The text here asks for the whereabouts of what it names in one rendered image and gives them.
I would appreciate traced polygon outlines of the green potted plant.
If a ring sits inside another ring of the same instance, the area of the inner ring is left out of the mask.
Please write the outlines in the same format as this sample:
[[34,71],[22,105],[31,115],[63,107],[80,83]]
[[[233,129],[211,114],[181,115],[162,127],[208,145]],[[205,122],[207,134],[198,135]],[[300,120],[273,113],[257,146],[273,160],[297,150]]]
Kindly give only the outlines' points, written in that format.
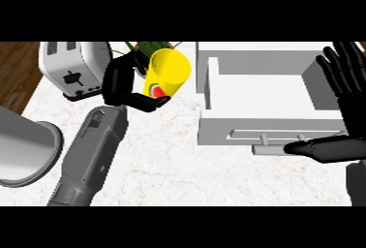
[[[176,45],[171,44],[171,42],[137,42],[136,45],[133,46],[130,44],[130,42],[124,42],[127,47],[130,48],[130,50],[136,50],[139,51],[142,54],[145,55],[140,55],[140,56],[145,56],[145,57],[152,57],[153,53],[162,49],[162,48],[171,48],[171,49],[176,49],[176,47],[183,43],[183,42],[178,42]],[[109,48],[103,48],[112,52],[117,52],[119,54],[124,55],[124,53],[118,50],[112,50]],[[143,77],[148,73],[148,66],[140,66],[140,68],[136,66],[137,68],[137,72],[140,74],[140,76]]]

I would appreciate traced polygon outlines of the white open drawer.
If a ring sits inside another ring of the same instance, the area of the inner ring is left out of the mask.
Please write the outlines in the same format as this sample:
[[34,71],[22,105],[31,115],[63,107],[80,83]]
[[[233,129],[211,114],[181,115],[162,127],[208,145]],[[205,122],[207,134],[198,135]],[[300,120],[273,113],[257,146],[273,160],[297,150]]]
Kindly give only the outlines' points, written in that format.
[[208,109],[335,110],[316,56],[329,42],[198,42],[196,90]]

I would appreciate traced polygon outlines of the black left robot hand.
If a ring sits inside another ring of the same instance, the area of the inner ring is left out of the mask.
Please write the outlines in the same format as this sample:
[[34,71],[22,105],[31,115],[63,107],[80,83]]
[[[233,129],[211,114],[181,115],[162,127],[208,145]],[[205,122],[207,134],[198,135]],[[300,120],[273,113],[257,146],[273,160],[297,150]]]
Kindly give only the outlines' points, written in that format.
[[168,96],[153,99],[140,93],[133,93],[134,69],[145,73],[149,61],[149,57],[134,50],[111,61],[102,84],[106,105],[115,107],[125,105],[145,112],[152,112],[170,101]]

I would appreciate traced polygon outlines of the yellow cup with watermelon print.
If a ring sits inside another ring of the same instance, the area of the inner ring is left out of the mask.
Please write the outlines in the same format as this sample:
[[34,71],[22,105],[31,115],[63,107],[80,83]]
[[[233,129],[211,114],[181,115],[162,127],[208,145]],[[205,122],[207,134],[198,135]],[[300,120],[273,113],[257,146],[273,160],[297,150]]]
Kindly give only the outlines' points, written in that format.
[[159,49],[150,57],[143,94],[149,97],[173,96],[189,79],[192,66],[180,51]]

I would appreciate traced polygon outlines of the grey cylindrical pot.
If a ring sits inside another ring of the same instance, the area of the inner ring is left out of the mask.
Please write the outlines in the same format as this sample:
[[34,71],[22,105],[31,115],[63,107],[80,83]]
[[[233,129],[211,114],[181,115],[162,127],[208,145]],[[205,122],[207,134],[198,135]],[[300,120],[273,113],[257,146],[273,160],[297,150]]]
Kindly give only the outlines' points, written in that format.
[[32,122],[0,107],[0,185],[18,188],[34,183],[56,165],[63,143],[55,124]]

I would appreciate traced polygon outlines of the white toaster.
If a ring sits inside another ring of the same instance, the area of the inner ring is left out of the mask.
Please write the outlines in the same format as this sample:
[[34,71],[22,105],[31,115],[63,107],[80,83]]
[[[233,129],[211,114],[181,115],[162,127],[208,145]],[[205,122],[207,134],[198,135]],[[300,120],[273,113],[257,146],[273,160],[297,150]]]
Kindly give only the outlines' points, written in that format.
[[108,42],[40,43],[40,72],[72,102],[102,93],[105,70],[112,59]]

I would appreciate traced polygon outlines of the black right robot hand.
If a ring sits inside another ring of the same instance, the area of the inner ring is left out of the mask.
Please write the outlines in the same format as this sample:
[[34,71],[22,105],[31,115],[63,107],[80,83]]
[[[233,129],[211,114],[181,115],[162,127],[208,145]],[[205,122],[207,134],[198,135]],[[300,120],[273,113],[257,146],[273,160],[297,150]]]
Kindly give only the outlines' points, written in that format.
[[336,96],[347,134],[297,141],[285,152],[319,163],[366,159],[366,55],[354,42],[333,42],[316,62]]

